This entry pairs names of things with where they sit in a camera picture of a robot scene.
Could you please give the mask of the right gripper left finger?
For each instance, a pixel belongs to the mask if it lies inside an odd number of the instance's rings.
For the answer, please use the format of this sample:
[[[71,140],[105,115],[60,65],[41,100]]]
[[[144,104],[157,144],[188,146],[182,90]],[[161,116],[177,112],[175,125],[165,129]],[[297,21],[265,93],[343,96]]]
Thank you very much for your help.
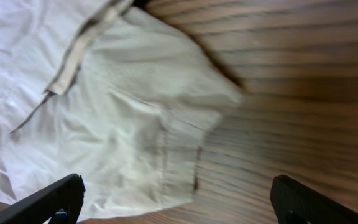
[[[0,212],[0,224],[76,224],[86,189],[70,174]]]

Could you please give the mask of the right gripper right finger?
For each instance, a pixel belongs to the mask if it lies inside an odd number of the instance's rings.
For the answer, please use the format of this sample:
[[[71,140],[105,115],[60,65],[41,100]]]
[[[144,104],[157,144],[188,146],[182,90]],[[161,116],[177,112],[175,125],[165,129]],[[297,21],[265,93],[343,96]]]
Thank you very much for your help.
[[[358,213],[287,175],[274,177],[270,201],[279,224],[358,224]]]

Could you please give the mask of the beige khaki shorts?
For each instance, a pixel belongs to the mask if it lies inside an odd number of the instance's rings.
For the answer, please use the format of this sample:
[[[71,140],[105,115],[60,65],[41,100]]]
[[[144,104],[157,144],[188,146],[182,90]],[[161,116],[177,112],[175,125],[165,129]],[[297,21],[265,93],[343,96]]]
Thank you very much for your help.
[[[241,99],[131,1],[0,1],[0,202],[76,173],[81,220],[189,203],[198,151]]]

